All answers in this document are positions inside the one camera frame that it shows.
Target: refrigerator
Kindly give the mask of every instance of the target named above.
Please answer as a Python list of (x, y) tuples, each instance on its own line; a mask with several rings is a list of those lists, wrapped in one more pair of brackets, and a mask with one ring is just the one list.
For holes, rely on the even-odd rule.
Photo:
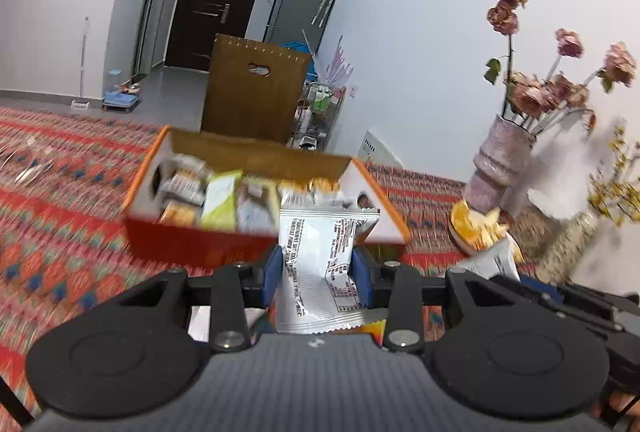
[(325, 20), (322, 28), (319, 27), (325, 8), (315, 25), (312, 26), (311, 21), (318, 12), (321, 2), (322, 0), (274, 0), (269, 23), (264, 33), (264, 42), (273, 44), (304, 42), (302, 30), (305, 30), (310, 50), (318, 51), (327, 23)]

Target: orange box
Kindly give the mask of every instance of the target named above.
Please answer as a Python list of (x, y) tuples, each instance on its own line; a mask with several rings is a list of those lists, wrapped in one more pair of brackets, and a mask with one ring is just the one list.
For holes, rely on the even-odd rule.
[(265, 178), (300, 183), (315, 177), (338, 181), (348, 198), (357, 199), (364, 193), (380, 209), (380, 221), (366, 237), (366, 244), (404, 246), (410, 239), (404, 220), (357, 159), (288, 149), (271, 141), (193, 133), (167, 126), (151, 146), (122, 206), (132, 253), (143, 261), (216, 268), (238, 261), (255, 262), (267, 247), (277, 243), (277, 237), (272, 235), (159, 223), (161, 200), (154, 194), (154, 184), (157, 186), (161, 181), (160, 164), (175, 153), (194, 155), (217, 173), (241, 169)]

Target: metal screw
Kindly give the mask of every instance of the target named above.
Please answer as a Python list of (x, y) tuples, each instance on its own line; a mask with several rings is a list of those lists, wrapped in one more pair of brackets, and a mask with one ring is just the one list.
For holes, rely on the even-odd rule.
[(389, 341), (398, 347), (413, 346), (420, 341), (420, 335), (411, 329), (396, 329), (389, 333)]
[(222, 333), (218, 333), (216, 338), (214, 338), (213, 343), (218, 347), (222, 347), (224, 349), (236, 348), (244, 344), (244, 336), (237, 331), (223, 331)]

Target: door handle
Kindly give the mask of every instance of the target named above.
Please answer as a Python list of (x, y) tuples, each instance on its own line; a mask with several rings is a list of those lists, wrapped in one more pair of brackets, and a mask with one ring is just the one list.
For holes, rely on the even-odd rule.
[(225, 5), (225, 11), (222, 12), (222, 19), (220, 19), (220, 24), (225, 24), (226, 23), (226, 18), (229, 15), (229, 8), (231, 8), (231, 5), (229, 3), (227, 3)]
[(216, 18), (216, 17), (220, 16), (220, 14), (210, 14), (209, 12), (201, 12), (199, 10), (194, 10), (193, 13), (194, 14), (200, 14), (201, 16), (209, 16), (209, 17), (212, 17), (212, 18)]

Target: pink ceramic vase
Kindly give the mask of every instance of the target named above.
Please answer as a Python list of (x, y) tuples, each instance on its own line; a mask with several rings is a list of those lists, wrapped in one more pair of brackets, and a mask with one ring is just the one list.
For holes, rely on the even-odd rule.
[(501, 116), (474, 158), (476, 171), (465, 188), (465, 200), (478, 212), (487, 213), (500, 206), (505, 190), (524, 170), (536, 137)]

